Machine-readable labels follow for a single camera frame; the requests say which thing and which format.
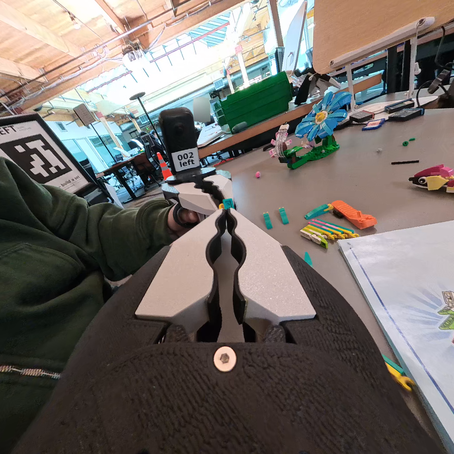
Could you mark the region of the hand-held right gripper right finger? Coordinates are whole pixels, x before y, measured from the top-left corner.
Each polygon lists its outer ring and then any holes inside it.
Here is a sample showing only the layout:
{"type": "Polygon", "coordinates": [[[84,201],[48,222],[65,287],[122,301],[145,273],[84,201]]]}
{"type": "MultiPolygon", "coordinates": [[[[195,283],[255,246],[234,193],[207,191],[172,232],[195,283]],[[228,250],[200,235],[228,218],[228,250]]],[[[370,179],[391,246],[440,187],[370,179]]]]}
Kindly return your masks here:
{"type": "Polygon", "coordinates": [[[316,312],[281,244],[235,209],[227,210],[231,254],[237,260],[233,308],[239,324],[278,325],[315,317],[316,312]]]}

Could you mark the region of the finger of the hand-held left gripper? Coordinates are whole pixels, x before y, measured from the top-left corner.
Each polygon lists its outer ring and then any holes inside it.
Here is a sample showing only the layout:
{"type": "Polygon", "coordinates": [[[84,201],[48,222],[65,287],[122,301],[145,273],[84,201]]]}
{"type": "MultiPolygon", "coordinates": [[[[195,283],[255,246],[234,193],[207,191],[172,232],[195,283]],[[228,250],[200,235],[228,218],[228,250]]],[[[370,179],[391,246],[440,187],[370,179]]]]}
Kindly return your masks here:
{"type": "Polygon", "coordinates": [[[233,200],[230,172],[217,170],[214,174],[205,177],[205,192],[212,195],[216,203],[222,203],[224,199],[233,200]]]}
{"type": "Polygon", "coordinates": [[[183,208],[206,216],[218,210],[212,196],[196,188],[195,184],[179,184],[178,192],[179,203],[183,208]]]}

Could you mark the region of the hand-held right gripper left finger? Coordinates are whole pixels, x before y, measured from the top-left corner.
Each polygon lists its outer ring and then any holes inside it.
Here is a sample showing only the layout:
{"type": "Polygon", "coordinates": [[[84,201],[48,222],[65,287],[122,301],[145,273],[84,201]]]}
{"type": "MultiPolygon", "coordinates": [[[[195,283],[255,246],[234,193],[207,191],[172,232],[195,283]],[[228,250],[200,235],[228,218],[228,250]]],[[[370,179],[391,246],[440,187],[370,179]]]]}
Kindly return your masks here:
{"type": "Polygon", "coordinates": [[[220,326],[213,263],[221,254],[225,227],[226,211],[219,209],[173,242],[136,309],[139,319],[167,321],[188,332],[207,322],[220,326]]]}

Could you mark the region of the lego instruction booklet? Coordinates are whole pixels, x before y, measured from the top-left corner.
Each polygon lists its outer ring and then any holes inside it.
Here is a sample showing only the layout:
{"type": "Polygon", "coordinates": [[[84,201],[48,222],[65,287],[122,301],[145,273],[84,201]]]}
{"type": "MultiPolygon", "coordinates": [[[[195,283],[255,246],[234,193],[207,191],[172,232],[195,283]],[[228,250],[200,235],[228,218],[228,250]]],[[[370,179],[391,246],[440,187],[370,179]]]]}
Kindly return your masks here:
{"type": "Polygon", "coordinates": [[[454,222],[338,241],[446,450],[454,441],[454,222]]]}

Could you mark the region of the bundle of coloured lego plates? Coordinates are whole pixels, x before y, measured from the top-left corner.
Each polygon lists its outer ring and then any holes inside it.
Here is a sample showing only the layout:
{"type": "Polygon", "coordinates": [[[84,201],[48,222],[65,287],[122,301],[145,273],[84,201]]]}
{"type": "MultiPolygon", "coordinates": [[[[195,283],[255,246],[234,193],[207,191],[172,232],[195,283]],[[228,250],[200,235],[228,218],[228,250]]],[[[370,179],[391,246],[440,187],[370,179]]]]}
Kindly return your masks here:
{"type": "Polygon", "coordinates": [[[310,220],[300,230],[300,235],[325,249],[328,249],[329,241],[359,237],[359,234],[350,228],[317,219],[310,220]]]}

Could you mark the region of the teal yellow lego slope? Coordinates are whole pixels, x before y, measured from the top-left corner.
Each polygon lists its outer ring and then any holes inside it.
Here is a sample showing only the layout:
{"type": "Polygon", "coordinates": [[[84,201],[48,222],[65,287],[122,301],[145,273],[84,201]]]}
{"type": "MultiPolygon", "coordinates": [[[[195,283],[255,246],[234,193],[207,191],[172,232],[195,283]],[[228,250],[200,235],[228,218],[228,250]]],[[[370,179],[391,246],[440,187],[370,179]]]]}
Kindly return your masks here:
{"type": "Polygon", "coordinates": [[[310,220],[313,218],[316,218],[318,216],[324,215],[326,212],[333,210],[334,207],[332,204],[322,204],[312,210],[310,210],[308,213],[305,214],[305,219],[310,220]]]}

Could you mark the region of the orange lego brick separator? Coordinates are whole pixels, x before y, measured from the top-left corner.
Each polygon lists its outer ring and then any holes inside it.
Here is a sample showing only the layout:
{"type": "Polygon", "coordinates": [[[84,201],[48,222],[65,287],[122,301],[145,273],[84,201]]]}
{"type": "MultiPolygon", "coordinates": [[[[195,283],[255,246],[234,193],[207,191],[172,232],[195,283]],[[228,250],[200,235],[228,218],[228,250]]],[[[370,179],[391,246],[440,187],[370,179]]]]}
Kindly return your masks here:
{"type": "Polygon", "coordinates": [[[374,216],[364,214],[360,210],[351,207],[344,201],[333,201],[331,205],[333,207],[333,213],[337,213],[343,216],[360,230],[374,227],[377,224],[377,219],[374,216]]]}

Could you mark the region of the lego flower model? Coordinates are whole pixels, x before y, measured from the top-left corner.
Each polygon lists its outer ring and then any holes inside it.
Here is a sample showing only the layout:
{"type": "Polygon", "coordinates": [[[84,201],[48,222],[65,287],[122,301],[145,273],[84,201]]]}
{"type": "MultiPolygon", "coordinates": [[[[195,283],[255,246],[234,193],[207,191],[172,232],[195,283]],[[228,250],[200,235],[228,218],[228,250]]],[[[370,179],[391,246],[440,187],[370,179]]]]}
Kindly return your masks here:
{"type": "Polygon", "coordinates": [[[285,163],[289,169],[296,169],[307,162],[322,159],[339,149],[333,135],[335,128],[347,119],[345,106],[350,104],[352,95],[349,92],[328,92],[315,105],[307,116],[297,125],[295,136],[306,137],[307,143],[303,146],[290,147],[287,140],[288,124],[283,124],[277,131],[275,139],[271,141],[269,151],[271,157],[285,163]]]}

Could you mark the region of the pink lego fish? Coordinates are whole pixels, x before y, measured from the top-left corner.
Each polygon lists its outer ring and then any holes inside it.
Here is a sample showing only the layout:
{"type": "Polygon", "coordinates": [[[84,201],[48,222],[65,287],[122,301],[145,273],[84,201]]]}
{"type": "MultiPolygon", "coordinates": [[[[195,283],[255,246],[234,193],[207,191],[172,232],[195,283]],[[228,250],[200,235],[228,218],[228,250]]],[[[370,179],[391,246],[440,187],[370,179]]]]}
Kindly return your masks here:
{"type": "Polygon", "coordinates": [[[424,169],[408,180],[413,185],[429,191],[444,188],[446,193],[454,193],[454,170],[444,164],[424,169]]]}

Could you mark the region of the long wooden desk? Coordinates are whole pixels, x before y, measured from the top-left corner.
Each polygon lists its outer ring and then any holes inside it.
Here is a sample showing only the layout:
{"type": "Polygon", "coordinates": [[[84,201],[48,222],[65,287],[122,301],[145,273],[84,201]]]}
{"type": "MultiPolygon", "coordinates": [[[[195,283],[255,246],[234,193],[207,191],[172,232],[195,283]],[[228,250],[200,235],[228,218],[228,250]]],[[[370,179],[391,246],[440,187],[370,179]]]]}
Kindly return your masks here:
{"type": "MultiPolygon", "coordinates": [[[[376,86],[382,82],[381,73],[373,76],[363,77],[353,81],[353,93],[359,93],[363,90],[376,86]]],[[[300,120],[306,116],[311,110],[312,106],[318,102],[322,97],[313,98],[306,103],[299,106],[295,106],[290,103],[290,107],[286,112],[282,112],[274,117],[271,117],[263,122],[257,123],[253,126],[246,128],[245,130],[236,134],[226,134],[217,141],[207,145],[203,148],[198,149],[200,159],[210,156],[214,153],[222,152],[223,150],[240,150],[238,144],[252,139],[259,134],[266,133],[276,127],[280,127],[282,124],[290,123],[293,120],[300,120]]]]}

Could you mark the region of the green storage bin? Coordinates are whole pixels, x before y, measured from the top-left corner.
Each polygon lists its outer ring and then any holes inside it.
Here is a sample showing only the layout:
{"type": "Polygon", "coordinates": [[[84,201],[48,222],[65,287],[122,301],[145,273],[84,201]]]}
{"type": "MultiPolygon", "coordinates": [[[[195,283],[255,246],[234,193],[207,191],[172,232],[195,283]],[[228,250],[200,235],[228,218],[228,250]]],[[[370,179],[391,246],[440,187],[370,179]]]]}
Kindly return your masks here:
{"type": "Polygon", "coordinates": [[[292,100],[292,88],[285,72],[279,72],[248,88],[228,95],[213,104],[213,113],[220,126],[232,131],[239,123],[247,126],[285,112],[292,100]]]}

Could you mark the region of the hanging cardboard sign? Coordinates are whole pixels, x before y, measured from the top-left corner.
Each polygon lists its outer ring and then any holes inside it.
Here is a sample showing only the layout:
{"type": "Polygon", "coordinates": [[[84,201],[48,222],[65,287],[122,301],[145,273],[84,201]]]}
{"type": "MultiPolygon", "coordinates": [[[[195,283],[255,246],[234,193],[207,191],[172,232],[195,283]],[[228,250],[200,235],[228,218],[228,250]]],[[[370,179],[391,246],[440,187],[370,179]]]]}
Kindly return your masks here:
{"type": "Polygon", "coordinates": [[[96,117],[89,110],[86,104],[82,103],[73,108],[74,113],[86,127],[89,127],[92,123],[96,121],[96,117]]]}

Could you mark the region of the black white device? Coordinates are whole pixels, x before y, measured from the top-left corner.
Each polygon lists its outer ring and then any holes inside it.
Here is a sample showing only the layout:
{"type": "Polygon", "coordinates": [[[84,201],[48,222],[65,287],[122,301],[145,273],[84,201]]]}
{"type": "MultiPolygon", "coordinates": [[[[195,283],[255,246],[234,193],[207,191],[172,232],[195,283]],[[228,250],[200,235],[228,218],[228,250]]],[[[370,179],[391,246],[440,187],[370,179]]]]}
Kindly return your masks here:
{"type": "Polygon", "coordinates": [[[305,68],[303,71],[295,69],[292,80],[295,94],[294,104],[297,106],[304,104],[315,95],[324,96],[326,90],[341,88],[333,77],[317,73],[313,67],[305,68]]]}

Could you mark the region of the white monitor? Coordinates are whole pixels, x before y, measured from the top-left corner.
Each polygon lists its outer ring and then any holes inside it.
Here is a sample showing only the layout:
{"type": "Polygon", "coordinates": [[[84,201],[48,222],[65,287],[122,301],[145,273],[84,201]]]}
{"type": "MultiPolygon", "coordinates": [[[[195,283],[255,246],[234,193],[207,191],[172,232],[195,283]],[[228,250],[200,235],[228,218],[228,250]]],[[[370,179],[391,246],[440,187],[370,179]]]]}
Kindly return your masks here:
{"type": "Polygon", "coordinates": [[[281,64],[281,71],[291,76],[297,67],[300,45],[303,35],[304,22],[306,19],[307,1],[303,1],[292,21],[290,22],[285,50],[281,64]]]}

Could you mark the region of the black tray with blue edge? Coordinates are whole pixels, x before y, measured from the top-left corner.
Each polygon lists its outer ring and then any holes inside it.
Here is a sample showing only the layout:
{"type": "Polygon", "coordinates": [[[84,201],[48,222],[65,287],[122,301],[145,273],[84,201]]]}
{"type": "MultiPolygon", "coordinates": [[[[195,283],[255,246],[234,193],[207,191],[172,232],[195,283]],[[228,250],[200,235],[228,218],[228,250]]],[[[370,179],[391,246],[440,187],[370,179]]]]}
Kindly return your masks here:
{"type": "Polygon", "coordinates": [[[411,109],[402,109],[400,111],[394,112],[388,116],[387,121],[389,122],[406,122],[414,118],[419,118],[423,116],[425,109],[422,107],[411,108],[411,109]]]}
{"type": "Polygon", "coordinates": [[[399,112],[401,110],[405,110],[405,109],[412,109],[415,105],[415,101],[413,99],[405,99],[405,100],[401,100],[401,101],[398,101],[394,104],[390,104],[390,105],[386,105],[384,107],[384,112],[386,114],[393,114],[393,113],[396,113],[396,112],[399,112]]]}

